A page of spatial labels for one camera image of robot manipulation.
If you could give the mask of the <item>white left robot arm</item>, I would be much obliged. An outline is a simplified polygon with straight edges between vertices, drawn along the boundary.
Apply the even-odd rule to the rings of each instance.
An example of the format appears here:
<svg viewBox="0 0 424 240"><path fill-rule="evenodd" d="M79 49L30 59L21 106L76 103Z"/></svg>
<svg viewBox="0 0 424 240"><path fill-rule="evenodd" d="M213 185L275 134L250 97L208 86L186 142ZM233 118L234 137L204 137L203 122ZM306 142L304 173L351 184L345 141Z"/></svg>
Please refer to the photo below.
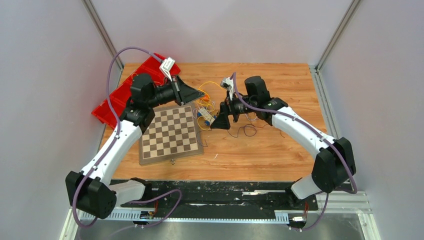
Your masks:
<svg viewBox="0 0 424 240"><path fill-rule="evenodd" d="M107 218L116 206L135 201L147 207L153 201L153 193L146 182L132 178L124 183L111 185L112 177L130 148L146 132L155 118L154 108L169 102L184 106L205 96L174 75L163 85L156 85L147 73L136 75L130 85L130 96L121 115L117 115L116 127L98 153L79 172L70 171L65 185L74 220L80 226L77 211L83 211L95 219Z"/></svg>

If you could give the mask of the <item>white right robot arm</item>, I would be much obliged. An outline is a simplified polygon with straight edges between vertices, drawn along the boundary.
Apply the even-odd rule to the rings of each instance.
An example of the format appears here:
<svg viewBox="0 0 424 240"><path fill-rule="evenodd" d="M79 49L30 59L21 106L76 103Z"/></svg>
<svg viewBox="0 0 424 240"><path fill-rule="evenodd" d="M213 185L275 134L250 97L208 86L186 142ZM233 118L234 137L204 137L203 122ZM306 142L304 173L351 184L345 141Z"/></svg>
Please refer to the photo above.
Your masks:
<svg viewBox="0 0 424 240"><path fill-rule="evenodd" d="M285 192L286 204L298 209L309 196L331 193L350 181L351 193L357 192L353 176L356 166L351 142L345 137L335 138L309 124L278 97L271 97L261 76L244 81L247 93L238 92L236 76L224 78L220 86L226 89L226 98L220 103L212 129L229 130L229 116L237 122L242 114L255 113L257 118L288 134L314 157L309 175L296 180Z"/></svg>

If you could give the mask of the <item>orange pipe elbow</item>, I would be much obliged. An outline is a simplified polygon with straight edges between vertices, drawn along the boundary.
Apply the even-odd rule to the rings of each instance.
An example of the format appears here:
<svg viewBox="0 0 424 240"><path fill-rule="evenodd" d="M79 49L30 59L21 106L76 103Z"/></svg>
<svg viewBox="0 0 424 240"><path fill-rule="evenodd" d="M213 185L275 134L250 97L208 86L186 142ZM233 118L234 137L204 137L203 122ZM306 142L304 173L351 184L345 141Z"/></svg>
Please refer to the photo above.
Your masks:
<svg viewBox="0 0 424 240"><path fill-rule="evenodd" d="M205 102L209 102L210 101L210 97L208 95L207 96L204 96L202 100L205 101Z"/></svg>

